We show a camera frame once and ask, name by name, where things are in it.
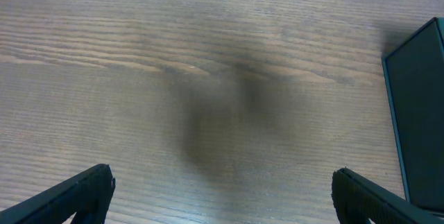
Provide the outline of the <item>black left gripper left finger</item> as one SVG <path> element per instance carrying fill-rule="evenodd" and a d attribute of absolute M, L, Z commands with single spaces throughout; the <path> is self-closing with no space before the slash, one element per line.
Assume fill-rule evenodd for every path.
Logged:
<path fill-rule="evenodd" d="M 17 205 L 1 211 L 1 224 L 105 222 L 116 180 L 110 166 L 97 164 Z"/>

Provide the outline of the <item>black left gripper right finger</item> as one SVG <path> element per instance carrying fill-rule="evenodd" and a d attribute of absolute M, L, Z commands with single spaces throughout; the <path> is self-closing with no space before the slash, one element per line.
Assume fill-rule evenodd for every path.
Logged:
<path fill-rule="evenodd" d="M 443 219 L 347 168 L 333 173 L 332 200 L 340 224 L 443 224 Z"/>

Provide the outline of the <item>dark green box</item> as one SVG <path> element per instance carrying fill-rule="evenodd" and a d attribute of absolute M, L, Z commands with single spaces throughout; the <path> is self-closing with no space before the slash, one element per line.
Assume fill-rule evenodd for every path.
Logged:
<path fill-rule="evenodd" d="M 443 18 L 434 17 L 382 56 L 409 203 L 443 215 Z"/>

